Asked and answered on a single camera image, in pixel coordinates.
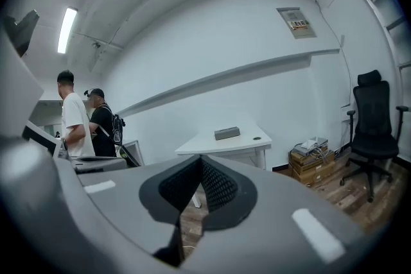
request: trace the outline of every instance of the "wooden floor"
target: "wooden floor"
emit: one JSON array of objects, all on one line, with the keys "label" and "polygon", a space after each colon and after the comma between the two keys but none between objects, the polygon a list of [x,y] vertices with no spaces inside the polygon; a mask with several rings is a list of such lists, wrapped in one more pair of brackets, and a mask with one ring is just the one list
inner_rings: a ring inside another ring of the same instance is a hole
[{"label": "wooden floor", "polygon": [[[319,196],[344,211],[357,222],[365,233],[372,232],[376,228],[389,223],[401,195],[407,186],[408,171],[401,166],[391,163],[390,171],[393,181],[388,183],[386,179],[379,180],[374,177],[374,201],[367,202],[368,181],[367,175],[361,174],[346,180],[344,186],[340,186],[341,177],[350,171],[358,168],[356,164],[345,167],[348,157],[355,157],[347,151],[338,159],[335,172],[316,183],[310,188],[316,191]],[[195,208],[191,201],[184,212],[181,214],[180,222],[182,227],[182,240],[184,253],[188,256],[201,238],[201,221],[208,215],[206,196],[200,186],[197,195],[202,203],[201,208]]]}]

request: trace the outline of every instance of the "chair base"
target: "chair base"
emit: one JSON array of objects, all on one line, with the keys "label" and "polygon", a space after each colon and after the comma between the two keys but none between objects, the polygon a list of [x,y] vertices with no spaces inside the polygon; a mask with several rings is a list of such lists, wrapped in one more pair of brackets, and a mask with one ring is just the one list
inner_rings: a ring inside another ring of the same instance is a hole
[{"label": "chair base", "polygon": [[374,186],[372,184],[372,173],[379,173],[380,176],[387,176],[387,181],[388,183],[392,182],[392,173],[389,171],[380,168],[376,165],[374,165],[374,160],[369,159],[368,161],[361,161],[357,160],[355,158],[349,158],[345,166],[349,166],[350,162],[353,162],[355,164],[358,164],[360,167],[356,170],[354,170],[352,173],[342,177],[340,181],[340,185],[343,186],[345,184],[345,180],[347,178],[351,178],[353,176],[359,175],[361,173],[366,173],[367,178],[368,178],[368,184],[369,184],[369,197],[367,199],[368,202],[374,201]]}]

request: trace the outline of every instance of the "black t-shirt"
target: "black t-shirt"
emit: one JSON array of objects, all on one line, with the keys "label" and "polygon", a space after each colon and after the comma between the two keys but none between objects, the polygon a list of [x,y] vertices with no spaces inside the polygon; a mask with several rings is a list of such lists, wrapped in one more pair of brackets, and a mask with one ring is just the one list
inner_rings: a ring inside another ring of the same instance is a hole
[{"label": "black t-shirt", "polygon": [[[99,124],[108,134],[111,134],[113,131],[112,114],[105,107],[106,105],[100,105],[98,108],[96,108],[92,113],[90,122]],[[111,138],[107,137],[107,135],[103,133],[100,127],[97,127],[95,132],[97,136],[95,136],[95,138],[92,140],[92,145],[94,147],[96,156],[115,157],[116,148],[114,146],[114,143],[111,141]]]}]

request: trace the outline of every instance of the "computer monitor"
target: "computer monitor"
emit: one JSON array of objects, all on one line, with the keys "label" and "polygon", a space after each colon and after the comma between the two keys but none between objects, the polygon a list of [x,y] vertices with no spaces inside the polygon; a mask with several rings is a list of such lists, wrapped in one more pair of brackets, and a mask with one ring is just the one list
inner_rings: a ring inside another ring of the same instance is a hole
[{"label": "computer monitor", "polygon": [[41,130],[38,126],[27,121],[22,137],[28,142],[35,142],[49,151],[53,158],[58,157],[61,148],[61,141]]}]

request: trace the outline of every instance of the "black office chair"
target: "black office chair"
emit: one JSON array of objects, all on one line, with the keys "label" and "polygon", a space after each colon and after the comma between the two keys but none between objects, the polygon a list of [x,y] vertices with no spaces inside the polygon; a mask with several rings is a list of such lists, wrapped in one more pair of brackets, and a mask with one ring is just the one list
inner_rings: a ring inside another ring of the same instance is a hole
[{"label": "black office chair", "polygon": [[354,97],[358,108],[358,122],[355,127],[353,139],[353,116],[355,111],[348,111],[350,116],[350,146],[351,151],[368,159],[361,161],[349,158],[346,166],[354,162],[360,166],[347,176],[344,176],[340,185],[345,184],[345,179],[367,173],[370,188],[368,202],[374,199],[374,188],[372,186],[372,173],[387,176],[391,183],[392,174],[375,166],[374,160],[389,159],[398,155],[398,139],[403,124],[403,114],[409,111],[408,107],[396,107],[399,110],[398,132],[396,138],[391,135],[390,123],[390,87],[387,81],[381,81],[381,75],[377,70],[358,76],[358,86],[354,88]]}]

